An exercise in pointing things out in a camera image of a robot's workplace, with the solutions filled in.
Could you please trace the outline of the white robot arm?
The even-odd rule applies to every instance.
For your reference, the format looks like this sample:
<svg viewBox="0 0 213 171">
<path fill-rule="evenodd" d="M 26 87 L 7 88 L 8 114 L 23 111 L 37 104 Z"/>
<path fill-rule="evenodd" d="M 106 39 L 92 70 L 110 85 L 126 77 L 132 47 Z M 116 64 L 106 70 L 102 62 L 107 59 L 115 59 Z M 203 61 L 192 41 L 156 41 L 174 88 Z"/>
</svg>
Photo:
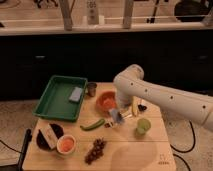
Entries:
<svg viewBox="0 0 213 171">
<path fill-rule="evenodd" d="M 139 97 L 183 117 L 213 132 L 213 97 L 165 87 L 143 80 L 144 70 L 132 64 L 113 80 L 116 103 L 120 108 L 130 106 Z"/>
</svg>

